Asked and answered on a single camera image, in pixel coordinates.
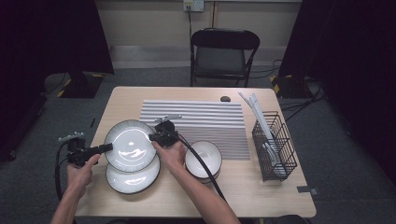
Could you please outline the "dark curtain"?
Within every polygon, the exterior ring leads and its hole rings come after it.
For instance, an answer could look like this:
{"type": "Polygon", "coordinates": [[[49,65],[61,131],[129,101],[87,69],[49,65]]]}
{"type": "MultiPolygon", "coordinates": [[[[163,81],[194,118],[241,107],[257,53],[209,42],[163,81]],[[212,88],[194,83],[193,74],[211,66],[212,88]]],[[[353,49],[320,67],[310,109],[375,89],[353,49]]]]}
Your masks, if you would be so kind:
{"type": "Polygon", "coordinates": [[[321,80],[396,185],[396,0],[302,0],[279,74],[321,80]]]}
{"type": "Polygon", "coordinates": [[[111,74],[95,0],[0,0],[0,161],[15,150],[58,73],[111,74]]]}

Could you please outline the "person's left hand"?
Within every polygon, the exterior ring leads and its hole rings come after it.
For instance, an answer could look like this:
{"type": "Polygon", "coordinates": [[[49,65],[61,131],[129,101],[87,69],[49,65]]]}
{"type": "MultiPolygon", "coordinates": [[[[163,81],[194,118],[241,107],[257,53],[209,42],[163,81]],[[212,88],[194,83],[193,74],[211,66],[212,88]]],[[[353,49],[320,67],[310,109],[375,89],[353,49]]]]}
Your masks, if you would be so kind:
{"type": "Polygon", "coordinates": [[[92,182],[92,167],[99,159],[100,155],[94,154],[82,167],[69,163],[67,165],[67,188],[65,192],[81,198],[85,194],[86,187],[92,182]]]}

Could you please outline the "grey striped placemat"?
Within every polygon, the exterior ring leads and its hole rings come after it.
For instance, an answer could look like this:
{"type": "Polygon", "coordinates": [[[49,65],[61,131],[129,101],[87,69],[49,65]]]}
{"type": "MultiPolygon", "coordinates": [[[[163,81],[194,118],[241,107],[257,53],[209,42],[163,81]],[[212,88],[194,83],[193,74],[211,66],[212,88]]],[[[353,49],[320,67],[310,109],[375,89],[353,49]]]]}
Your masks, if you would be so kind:
{"type": "Polygon", "coordinates": [[[169,119],[190,144],[209,141],[218,147],[224,160],[250,159],[240,103],[145,100],[139,119],[151,127],[169,119]]]}

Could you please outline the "grey tape strip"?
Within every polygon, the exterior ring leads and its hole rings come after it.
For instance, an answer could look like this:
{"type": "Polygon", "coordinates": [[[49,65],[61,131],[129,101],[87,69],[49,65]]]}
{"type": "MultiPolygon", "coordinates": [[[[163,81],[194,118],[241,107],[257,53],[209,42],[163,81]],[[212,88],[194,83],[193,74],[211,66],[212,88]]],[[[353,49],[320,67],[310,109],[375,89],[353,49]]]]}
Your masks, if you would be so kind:
{"type": "Polygon", "coordinates": [[[299,193],[307,192],[310,193],[312,196],[319,195],[317,188],[312,188],[309,186],[299,186],[297,190],[299,193]]]}

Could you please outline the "black stand base yellow tape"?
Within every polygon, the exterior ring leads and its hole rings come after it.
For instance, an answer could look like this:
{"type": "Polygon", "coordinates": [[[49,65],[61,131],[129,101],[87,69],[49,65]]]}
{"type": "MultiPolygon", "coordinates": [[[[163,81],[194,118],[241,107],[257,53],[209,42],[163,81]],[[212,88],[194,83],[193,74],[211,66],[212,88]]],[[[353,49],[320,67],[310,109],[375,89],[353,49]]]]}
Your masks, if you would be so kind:
{"type": "Polygon", "coordinates": [[[313,94],[306,82],[293,76],[271,77],[270,81],[277,97],[284,99],[311,98],[313,94]]]}
{"type": "Polygon", "coordinates": [[[84,74],[82,71],[69,73],[69,79],[57,94],[60,98],[84,98],[95,97],[104,77],[96,74],[84,74]]]}

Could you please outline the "black folding chair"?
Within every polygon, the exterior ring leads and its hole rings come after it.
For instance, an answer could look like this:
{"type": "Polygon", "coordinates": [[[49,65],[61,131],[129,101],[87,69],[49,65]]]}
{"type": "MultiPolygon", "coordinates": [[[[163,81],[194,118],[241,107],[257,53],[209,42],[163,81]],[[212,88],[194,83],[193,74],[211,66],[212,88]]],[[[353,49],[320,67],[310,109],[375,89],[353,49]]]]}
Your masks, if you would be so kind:
{"type": "Polygon", "coordinates": [[[190,40],[191,86],[196,78],[244,81],[248,85],[254,55],[260,38],[251,31],[205,28],[190,40]]]}

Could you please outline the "white wall outlet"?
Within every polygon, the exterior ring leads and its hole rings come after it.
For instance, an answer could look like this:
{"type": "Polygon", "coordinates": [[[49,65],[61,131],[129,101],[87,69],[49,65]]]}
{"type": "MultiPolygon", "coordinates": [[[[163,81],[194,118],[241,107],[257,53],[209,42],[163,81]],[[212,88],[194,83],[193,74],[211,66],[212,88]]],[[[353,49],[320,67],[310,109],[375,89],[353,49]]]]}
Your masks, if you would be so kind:
{"type": "Polygon", "coordinates": [[[191,12],[203,12],[205,10],[204,0],[183,0],[183,10],[191,12]]]}

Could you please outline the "black wire basket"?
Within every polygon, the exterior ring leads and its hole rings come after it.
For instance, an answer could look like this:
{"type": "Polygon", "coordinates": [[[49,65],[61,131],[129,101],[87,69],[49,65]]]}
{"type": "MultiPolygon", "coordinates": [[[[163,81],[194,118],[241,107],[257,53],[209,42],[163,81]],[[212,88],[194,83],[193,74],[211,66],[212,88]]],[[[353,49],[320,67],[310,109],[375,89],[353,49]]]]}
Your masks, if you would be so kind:
{"type": "Polygon", "coordinates": [[[297,167],[297,161],[294,157],[294,147],[290,139],[290,133],[287,129],[286,123],[282,121],[279,114],[275,111],[263,112],[265,120],[271,130],[273,140],[268,140],[262,131],[262,127],[256,120],[252,137],[256,148],[259,165],[262,173],[262,180],[279,180],[283,181],[289,177],[291,172],[297,167]],[[264,148],[263,144],[267,142],[279,155],[279,158],[286,170],[284,176],[277,176],[270,161],[269,154],[264,148]]]}

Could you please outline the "white plate dark rim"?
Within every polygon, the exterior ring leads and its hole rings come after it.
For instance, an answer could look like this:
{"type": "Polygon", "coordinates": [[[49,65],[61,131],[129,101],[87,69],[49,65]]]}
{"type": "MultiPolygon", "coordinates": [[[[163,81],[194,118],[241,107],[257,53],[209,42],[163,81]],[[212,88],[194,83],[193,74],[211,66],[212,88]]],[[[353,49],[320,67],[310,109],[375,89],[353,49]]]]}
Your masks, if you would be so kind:
{"type": "Polygon", "coordinates": [[[113,149],[106,152],[107,161],[123,172],[137,172],[146,168],[154,159],[149,135],[152,129],[144,122],[129,119],[116,124],[106,135],[105,143],[113,149]]]}
{"type": "Polygon", "coordinates": [[[157,179],[161,170],[158,156],[142,170],[123,172],[109,164],[106,168],[106,180],[115,191],[123,194],[136,194],[148,189],[157,179]]]}

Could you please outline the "bundle of white chopsticks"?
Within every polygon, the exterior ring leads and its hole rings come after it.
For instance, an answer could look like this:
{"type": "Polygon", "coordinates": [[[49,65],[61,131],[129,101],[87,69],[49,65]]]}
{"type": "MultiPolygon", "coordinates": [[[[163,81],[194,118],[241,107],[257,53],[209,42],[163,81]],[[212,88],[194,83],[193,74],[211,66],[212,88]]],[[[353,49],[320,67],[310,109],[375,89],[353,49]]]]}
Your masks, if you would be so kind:
{"type": "Polygon", "coordinates": [[[255,93],[251,93],[249,97],[246,97],[242,92],[238,92],[238,94],[242,97],[242,99],[250,106],[253,113],[256,116],[257,121],[262,127],[262,131],[268,140],[273,140],[273,136],[271,134],[271,130],[265,120],[265,117],[262,113],[261,106],[256,97],[255,93]]]}

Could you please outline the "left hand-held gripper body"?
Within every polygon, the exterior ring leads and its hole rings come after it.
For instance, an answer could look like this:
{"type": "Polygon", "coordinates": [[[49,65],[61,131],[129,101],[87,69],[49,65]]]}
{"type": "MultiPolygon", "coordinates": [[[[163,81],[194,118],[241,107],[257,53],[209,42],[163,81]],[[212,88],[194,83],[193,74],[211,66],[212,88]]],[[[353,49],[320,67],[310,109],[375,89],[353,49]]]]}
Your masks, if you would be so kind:
{"type": "Polygon", "coordinates": [[[93,155],[93,151],[85,148],[84,133],[74,132],[65,137],[59,137],[58,141],[67,145],[67,162],[82,167],[93,155]]]}

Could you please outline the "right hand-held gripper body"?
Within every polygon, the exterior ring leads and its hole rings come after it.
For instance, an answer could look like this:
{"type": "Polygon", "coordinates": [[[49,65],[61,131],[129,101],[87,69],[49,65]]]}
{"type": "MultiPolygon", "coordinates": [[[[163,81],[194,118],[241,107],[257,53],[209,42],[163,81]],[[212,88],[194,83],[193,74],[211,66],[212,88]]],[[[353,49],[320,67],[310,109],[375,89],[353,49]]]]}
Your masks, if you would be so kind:
{"type": "Polygon", "coordinates": [[[170,147],[179,140],[178,132],[172,119],[181,119],[181,116],[165,116],[158,119],[159,123],[155,126],[154,140],[161,147],[170,147]]]}

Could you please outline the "white spoon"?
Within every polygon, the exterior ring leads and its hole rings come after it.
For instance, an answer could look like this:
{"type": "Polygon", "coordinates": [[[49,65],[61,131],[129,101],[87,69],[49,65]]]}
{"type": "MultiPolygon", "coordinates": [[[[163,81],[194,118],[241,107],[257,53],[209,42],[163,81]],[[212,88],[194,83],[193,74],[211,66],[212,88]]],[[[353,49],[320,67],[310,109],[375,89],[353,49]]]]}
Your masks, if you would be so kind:
{"type": "Polygon", "coordinates": [[[277,176],[284,176],[286,174],[286,170],[279,158],[279,155],[267,142],[265,142],[263,146],[266,149],[267,153],[269,154],[274,173],[277,176]]]}

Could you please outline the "person's right hand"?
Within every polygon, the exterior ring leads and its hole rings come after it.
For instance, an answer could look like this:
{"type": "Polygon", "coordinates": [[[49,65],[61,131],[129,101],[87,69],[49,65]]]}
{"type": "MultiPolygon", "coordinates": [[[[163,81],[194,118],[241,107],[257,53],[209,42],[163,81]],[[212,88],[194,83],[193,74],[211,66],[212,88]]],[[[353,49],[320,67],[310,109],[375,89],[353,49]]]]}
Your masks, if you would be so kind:
{"type": "Polygon", "coordinates": [[[181,142],[176,142],[170,147],[161,147],[157,142],[153,141],[152,145],[171,174],[177,174],[184,169],[186,149],[181,142]]]}

